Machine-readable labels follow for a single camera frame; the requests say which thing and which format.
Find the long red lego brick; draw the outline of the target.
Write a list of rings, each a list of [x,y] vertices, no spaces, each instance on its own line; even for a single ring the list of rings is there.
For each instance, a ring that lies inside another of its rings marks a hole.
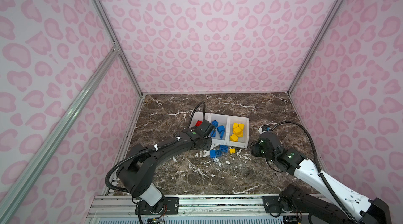
[[[195,126],[199,127],[202,123],[203,123],[202,121],[197,121]]]

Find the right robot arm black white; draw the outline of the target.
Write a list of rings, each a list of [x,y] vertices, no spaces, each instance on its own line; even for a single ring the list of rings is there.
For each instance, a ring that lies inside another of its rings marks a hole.
[[[299,123],[294,125],[306,134],[313,159],[308,159],[294,148],[285,148],[268,125],[260,127],[258,140],[250,145],[251,153],[254,157],[264,158],[268,164],[274,164],[278,172],[287,173],[307,183],[330,200],[330,203],[312,196],[302,196],[300,189],[295,186],[285,189],[280,199],[327,223],[338,221],[340,224],[390,224],[389,206],[379,198],[370,199],[350,189],[327,174],[319,163],[309,132]]]

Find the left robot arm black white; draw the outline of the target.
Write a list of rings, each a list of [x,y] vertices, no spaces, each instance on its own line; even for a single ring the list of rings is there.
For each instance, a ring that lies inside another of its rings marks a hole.
[[[115,169],[123,185],[121,191],[139,199],[152,213],[164,211],[167,208],[165,196],[153,184],[157,167],[183,152],[209,149],[214,129],[212,123],[203,120],[200,125],[185,128],[167,141],[147,147],[136,145],[132,154]]]

